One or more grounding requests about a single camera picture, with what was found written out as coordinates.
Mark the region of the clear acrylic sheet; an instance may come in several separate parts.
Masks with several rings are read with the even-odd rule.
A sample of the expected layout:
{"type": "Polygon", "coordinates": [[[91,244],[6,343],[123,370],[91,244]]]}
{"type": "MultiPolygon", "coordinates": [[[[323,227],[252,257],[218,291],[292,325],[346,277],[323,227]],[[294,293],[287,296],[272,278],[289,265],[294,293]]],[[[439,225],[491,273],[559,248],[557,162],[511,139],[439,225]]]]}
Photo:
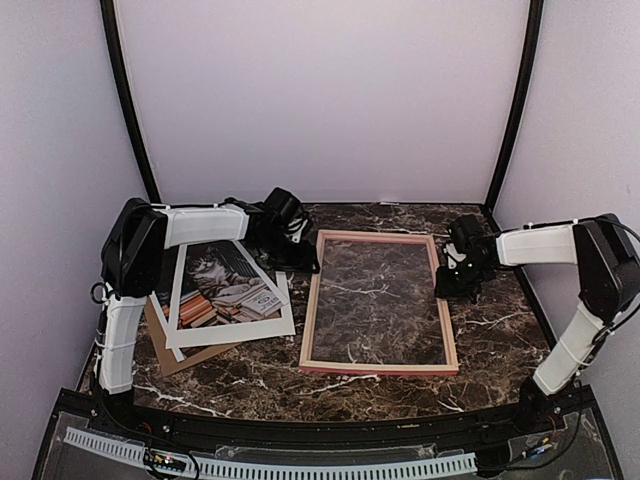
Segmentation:
{"type": "Polygon", "coordinates": [[[447,364],[430,253],[426,240],[326,239],[309,359],[447,364]]]}

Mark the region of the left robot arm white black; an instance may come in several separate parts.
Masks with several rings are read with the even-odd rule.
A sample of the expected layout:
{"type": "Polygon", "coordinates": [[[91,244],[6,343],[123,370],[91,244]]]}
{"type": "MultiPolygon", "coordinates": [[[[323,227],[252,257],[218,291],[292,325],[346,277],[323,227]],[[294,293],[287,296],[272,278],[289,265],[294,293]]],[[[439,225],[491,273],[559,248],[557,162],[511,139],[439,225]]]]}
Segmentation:
{"type": "Polygon", "coordinates": [[[311,226],[300,201],[274,189],[262,202],[232,197],[219,204],[168,205],[141,198],[126,201],[100,253],[102,261],[97,304],[103,309],[99,354],[94,368],[102,395],[133,389],[136,335],[147,298],[161,276],[164,253],[173,248],[211,241],[242,240],[281,271],[316,274],[315,246],[293,241],[311,226]]]}

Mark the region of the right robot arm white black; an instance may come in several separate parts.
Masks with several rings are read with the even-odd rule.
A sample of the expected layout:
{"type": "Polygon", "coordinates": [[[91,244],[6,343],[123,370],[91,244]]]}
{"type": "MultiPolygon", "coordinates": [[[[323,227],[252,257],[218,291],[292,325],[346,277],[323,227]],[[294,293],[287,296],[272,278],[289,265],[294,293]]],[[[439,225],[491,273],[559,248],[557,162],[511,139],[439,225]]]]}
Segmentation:
{"type": "Polygon", "coordinates": [[[446,229],[446,258],[436,270],[439,299],[477,300],[482,286],[500,270],[575,275],[575,298],[567,318],[554,329],[549,354],[523,382],[510,424],[534,432],[559,395],[574,387],[605,342],[639,312],[639,235],[613,213],[486,232],[473,215],[446,229]]]}

